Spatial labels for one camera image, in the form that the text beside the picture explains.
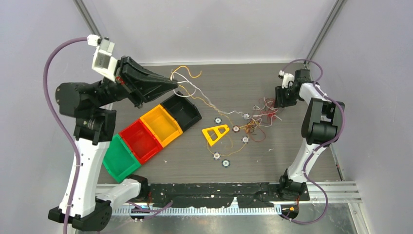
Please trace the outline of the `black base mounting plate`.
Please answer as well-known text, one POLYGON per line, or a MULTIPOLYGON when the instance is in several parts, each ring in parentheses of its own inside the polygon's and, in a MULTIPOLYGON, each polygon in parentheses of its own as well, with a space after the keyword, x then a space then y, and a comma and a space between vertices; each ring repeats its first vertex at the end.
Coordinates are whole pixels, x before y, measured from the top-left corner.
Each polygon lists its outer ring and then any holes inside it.
POLYGON ((152 204, 156 208, 172 202, 173 208, 227 208, 234 202, 239 208, 269 208, 273 202, 309 201, 307 189, 301 195, 281 190, 278 183, 152 183, 132 202, 152 204))

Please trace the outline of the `dark chip lower left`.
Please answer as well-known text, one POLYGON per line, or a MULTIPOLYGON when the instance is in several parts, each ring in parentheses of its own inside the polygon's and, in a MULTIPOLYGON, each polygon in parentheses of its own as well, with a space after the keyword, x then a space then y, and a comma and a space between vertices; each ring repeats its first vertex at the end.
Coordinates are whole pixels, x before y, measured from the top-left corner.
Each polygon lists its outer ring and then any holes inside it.
POLYGON ((215 153, 213 154, 213 159, 214 159, 214 160, 220 160, 220 159, 221 159, 221 154, 218 153, 218 152, 215 152, 215 153))

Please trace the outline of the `dark chip middle right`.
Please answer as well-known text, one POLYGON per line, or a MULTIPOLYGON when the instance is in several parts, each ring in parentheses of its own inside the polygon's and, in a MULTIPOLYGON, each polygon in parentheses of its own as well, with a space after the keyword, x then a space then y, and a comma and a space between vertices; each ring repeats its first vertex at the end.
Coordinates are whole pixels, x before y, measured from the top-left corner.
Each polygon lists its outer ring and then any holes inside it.
POLYGON ((243 144, 249 143, 249 137, 247 137, 247 136, 242 137, 242 142, 243 142, 243 144))

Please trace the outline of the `red plastic bin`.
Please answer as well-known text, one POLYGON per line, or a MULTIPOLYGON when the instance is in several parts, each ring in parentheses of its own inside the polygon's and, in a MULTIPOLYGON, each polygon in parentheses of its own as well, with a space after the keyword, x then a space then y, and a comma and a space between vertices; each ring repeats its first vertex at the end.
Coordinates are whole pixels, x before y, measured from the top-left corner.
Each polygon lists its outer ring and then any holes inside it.
POLYGON ((140 119, 121 130, 119 136, 141 165, 146 164, 164 148, 140 119))

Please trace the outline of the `slotted aluminium rail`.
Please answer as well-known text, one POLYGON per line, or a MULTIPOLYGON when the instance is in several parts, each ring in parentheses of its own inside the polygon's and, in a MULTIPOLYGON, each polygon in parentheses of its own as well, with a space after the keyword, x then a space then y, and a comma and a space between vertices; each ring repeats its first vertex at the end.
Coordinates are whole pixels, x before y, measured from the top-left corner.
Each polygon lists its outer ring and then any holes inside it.
MULTIPOLYGON (((280 205, 264 208, 239 208, 238 205, 227 208, 167 208, 157 216, 206 216, 206 215, 281 215, 280 205)), ((113 216, 150 216, 132 211, 131 205, 123 205, 112 213, 113 216)))

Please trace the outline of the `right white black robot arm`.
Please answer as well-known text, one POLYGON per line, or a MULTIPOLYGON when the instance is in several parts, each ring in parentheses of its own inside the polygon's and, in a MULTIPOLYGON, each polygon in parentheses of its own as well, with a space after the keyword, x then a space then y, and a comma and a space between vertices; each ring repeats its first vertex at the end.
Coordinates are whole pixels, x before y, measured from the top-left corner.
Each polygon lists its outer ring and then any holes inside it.
POLYGON ((301 126, 301 147, 293 163, 280 177, 277 193, 284 200, 303 195, 307 190, 309 172, 320 154, 337 141, 343 128, 345 105, 332 101, 312 81, 308 69, 298 69, 294 74, 281 70, 278 75, 282 84, 275 88, 275 108, 294 106, 304 101, 307 110, 301 126))

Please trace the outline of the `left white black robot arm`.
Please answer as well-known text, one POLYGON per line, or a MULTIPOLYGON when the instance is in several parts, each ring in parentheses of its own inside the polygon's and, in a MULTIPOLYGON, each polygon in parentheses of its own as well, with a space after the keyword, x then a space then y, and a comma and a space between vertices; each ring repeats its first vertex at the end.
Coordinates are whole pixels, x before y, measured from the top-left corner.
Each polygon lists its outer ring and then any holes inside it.
POLYGON ((60 115, 75 119, 75 131, 68 134, 75 155, 66 193, 48 218, 84 232, 102 231, 114 209, 133 198, 143 202, 150 194, 147 179, 132 174, 110 191, 96 194, 116 121, 116 110, 106 109, 106 105, 129 99, 141 107, 178 87, 176 79, 154 73, 129 56, 116 59, 96 54, 92 69, 102 75, 102 80, 60 84, 55 92, 59 110, 52 112, 55 119, 60 115))

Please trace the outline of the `dark chip lowest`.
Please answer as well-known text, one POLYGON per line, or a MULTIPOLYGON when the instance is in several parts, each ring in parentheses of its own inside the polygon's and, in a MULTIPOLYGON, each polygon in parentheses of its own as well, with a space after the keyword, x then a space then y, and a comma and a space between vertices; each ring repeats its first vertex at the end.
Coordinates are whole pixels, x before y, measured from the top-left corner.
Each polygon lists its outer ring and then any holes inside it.
POLYGON ((230 166, 230 161, 227 159, 222 160, 222 166, 227 168, 230 166))

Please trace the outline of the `dark chip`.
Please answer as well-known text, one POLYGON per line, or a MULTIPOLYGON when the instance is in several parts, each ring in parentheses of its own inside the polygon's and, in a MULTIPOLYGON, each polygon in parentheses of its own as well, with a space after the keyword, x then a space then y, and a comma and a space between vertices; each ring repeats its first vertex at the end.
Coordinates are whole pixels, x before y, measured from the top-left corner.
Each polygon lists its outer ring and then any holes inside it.
POLYGON ((247 137, 247 136, 242 137, 242 142, 243 142, 243 144, 249 143, 249 137, 247 137))
POLYGON ((243 119, 244 120, 248 120, 248 119, 250 119, 250 115, 249 115, 249 113, 243 113, 243 119))
POLYGON ((213 154, 213 159, 214 159, 214 160, 220 160, 220 159, 221 159, 221 154, 218 153, 218 152, 215 152, 215 153, 213 154))
POLYGON ((214 120, 214 122, 215 122, 217 125, 220 125, 220 124, 222 123, 222 119, 219 118, 219 117, 216 117, 215 120, 214 120))

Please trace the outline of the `green plastic bin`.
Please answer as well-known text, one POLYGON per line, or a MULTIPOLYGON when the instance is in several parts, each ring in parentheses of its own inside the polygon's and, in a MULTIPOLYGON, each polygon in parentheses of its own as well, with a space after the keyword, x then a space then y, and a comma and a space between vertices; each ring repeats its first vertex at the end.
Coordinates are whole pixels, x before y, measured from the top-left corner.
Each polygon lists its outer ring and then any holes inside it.
POLYGON ((113 136, 105 153, 103 165, 118 183, 141 167, 141 163, 135 158, 119 135, 113 136))

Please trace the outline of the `dark chip upper right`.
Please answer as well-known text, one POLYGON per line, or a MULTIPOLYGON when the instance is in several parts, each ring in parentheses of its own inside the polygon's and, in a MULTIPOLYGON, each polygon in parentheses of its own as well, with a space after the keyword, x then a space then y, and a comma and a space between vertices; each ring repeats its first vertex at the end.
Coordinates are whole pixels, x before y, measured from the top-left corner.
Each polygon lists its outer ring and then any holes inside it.
POLYGON ((250 119, 250 115, 249 115, 249 113, 243 113, 243 119, 244 120, 248 120, 248 119, 250 119))

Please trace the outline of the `black plastic bin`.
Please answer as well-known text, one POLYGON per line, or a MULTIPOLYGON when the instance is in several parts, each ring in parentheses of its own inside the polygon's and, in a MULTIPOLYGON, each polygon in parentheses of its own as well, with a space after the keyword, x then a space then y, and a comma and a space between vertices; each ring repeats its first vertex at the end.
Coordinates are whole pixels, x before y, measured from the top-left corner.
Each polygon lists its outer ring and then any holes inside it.
POLYGON ((177 121, 183 132, 190 129, 202 119, 196 107, 181 92, 177 92, 160 103, 161 106, 177 121))

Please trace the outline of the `yellow plastic bin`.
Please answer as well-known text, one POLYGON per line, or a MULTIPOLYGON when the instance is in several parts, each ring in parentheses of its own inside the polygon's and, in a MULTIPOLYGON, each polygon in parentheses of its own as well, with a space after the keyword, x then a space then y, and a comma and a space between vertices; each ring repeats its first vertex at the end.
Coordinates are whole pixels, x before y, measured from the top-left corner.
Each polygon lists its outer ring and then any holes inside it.
POLYGON ((158 104, 139 118, 162 147, 167 147, 183 134, 178 122, 158 104))

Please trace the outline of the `dark chip upper left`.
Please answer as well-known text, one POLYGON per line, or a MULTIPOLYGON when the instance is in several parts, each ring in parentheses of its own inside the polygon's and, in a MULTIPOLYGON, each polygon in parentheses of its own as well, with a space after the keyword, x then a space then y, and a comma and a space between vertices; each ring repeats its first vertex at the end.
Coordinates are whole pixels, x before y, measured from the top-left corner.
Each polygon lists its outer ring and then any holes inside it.
POLYGON ((214 122, 215 122, 217 125, 220 125, 220 124, 222 123, 222 119, 219 118, 219 117, 216 117, 215 120, 214 120, 214 122))

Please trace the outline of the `yellow triangular plastic frame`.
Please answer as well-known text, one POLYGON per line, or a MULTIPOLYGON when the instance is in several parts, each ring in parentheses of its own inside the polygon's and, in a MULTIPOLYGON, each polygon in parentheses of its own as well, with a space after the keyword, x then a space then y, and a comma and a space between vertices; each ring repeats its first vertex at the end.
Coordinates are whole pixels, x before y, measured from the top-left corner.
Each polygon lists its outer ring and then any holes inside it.
POLYGON ((221 140, 228 132, 230 128, 227 124, 213 126, 209 128, 202 129, 202 134, 204 135, 209 146, 214 146, 219 140, 221 140))

